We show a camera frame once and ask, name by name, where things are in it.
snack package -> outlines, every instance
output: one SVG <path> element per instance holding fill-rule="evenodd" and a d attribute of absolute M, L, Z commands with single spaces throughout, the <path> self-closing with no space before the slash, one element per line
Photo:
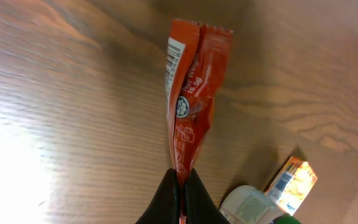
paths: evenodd
<path fill-rule="evenodd" d="M 309 194 L 317 175 L 308 162 L 291 156 L 265 195 L 281 209 L 293 215 Z"/>
<path fill-rule="evenodd" d="M 165 91 L 172 164 L 183 186 L 209 129 L 232 31 L 175 19 L 168 40 Z"/>

black object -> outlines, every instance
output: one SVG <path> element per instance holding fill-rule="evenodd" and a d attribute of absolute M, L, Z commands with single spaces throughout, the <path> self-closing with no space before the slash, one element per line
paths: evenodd
<path fill-rule="evenodd" d="M 180 189 L 177 173 L 168 169 L 149 207 L 136 224 L 178 224 L 180 216 Z"/>
<path fill-rule="evenodd" d="M 183 192 L 186 224 L 230 224 L 216 208 L 195 169 L 191 170 Z M 179 224 L 180 200 L 176 172 L 169 169 L 136 224 Z"/>
<path fill-rule="evenodd" d="M 186 224 L 230 224 L 216 208 L 195 169 L 184 187 Z"/>

wooden table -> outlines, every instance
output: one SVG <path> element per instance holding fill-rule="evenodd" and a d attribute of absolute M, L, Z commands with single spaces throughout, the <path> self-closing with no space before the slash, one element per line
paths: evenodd
<path fill-rule="evenodd" d="M 291 153 L 296 213 L 341 223 L 358 189 L 358 0 L 0 0 L 0 223 L 134 223 L 171 166 L 170 19 L 234 30 L 196 163 L 218 205 Z"/>

bottle cap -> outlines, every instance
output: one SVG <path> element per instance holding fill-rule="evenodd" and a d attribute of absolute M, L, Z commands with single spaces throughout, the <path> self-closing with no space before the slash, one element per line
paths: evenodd
<path fill-rule="evenodd" d="M 282 217 L 274 221 L 274 224 L 301 224 L 296 218 L 292 216 Z"/>

orange box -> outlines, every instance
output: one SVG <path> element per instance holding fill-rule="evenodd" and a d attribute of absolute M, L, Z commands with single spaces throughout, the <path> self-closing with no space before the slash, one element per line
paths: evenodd
<path fill-rule="evenodd" d="M 317 175 L 308 162 L 291 156 L 265 195 L 281 209 L 293 215 L 317 181 Z"/>

